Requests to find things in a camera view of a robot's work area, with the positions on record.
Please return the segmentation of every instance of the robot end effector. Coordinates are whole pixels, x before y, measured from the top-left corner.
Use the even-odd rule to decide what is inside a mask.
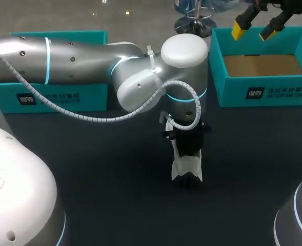
[[[285,28],[284,24],[294,15],[302,14],[302,0],[255,0],[254,4],[235,19],[232,35],[238,40],[252,25],[251,22],[261,11],[268,11],[267,5],[280,5],[282,13],[270,20],[260,33],[262,40],[275,35]]]

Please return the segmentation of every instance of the tiled floor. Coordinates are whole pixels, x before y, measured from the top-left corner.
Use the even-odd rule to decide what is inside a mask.
[[[140,47],[162,43],[175,34],[174,23],[182,15],[173,0],[0,0],[0,35],[21,31],[105,29],[110,42],[130,41]],[[240,1],[232,10],[218,13],[218,26],[231,26],[246,9]],[[279,9],[261,13],[254,25],[266,25]],[[302,25],[302,16],[289,24]]]

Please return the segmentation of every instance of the teal box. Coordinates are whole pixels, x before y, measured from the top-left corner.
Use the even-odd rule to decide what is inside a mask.
[[[266,41],[259,36],[263,29],[250,28],[238,41],[231,28],[213,30],[209,61],[221,107],[302,106],[302,75],[228,75],[226,55],[293,54],[302,69],[302,27],[286,27]]]
[[[107,34],[101,30],[11,33],[15,36],[35,36],[67,39],[71,42],[106,44]],[[42,85],[32,86],[43,96],[60,107],[73,112],[105,111],[107,107],[107,84],[89,85]],[[21,83],[0,84],[0,109],[4,114],[50,113],[53,109],[34,97]]]

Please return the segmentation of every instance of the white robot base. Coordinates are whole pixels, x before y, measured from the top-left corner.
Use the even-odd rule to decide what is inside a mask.
[[[0,246],[67,246],[67,218],[47,165],[0,129]]]

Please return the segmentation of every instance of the white robotic arm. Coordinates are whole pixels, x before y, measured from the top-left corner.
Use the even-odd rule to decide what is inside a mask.
[[[128,43],[101,47],[75,44],[76,50],[70,51],[75,55],[71,55],[68,61],[63,60],[64,63],[69,62],[69,65],[76,63],[71,69],[68,69],[69,65],[58,61],[62,61],[63,54],[67,55],[68,48],[72,49],[72,43],[68,46],[67,43],[55,40],[51,42],[50,48],[55,51],[51,61],[53,67],[50,69],[44,67],[42,61],[46,58],[44,54],[52,53],[41,52],[46,49],[51,51],[48,39],[47,46],[44,39],[32,39],[31,43],[28,38],[9,39],[12,41],[0,39],[0,83],[13,81],[15,78],[43,103],[68,116],[92,122],[126,120],[150,110],[161,96],[167,94],[169,113],[162,113],[162,119],[166,118],[167,125],[172,127],[166,130],[170,134],[168,138],[173,141],[175,160],[179,159],[173,165],[173,178],[193,173],[202,180],[199,154],[202,141],[192,146],[197,152],[197,162],[194,163],[196,165],[191,165],[192,170],[182,168],[182,165],[189,164],[182,160],[192,161],[185,158],[189,152],[184,154],[182,149],[186,146],[189,151],[189,141],[202,139],[199,136],[202,134],[200,117],[207,89],[208,48],[201,38],[191,34],[174,36],[164,44],[161,54],[153,54],[149,50],[150,57],[144,57],[135,45]],[[10,45],[11,52],[8,49],[2,50],[6,44]],[[79,54],[82,54],[81,64],[78,63]],[[96,68],[86,68],[84,59],[94,59],[92,64]],[[105,72],[109,68],[112,68],[110,74]],[[81,81],[91,83],[95,78],[104,81],[108,76],[108,83],[113,85],[120,105],[128,114],[106,119],[70,112],[43,97],[17,70],[25,71],[25,77],[34,83],[44,80],[44,70],[51,73],[51,76],[46,76],[50,84],[65,84],[68,77],[74,78],[76,84]],[[67,72],[74,71],[74,76],[67,76]],[[186,132],[187,136],[192,132],[192,135],[190,138],[184,135],[182,139],[187,139],[187,143],[179,148],[178,142],[173,139],[180,138],[182,132]],[[67,218],[51,171],[40,158],[15,139],[0,111],[0,246],[67,246],[67,236]]]

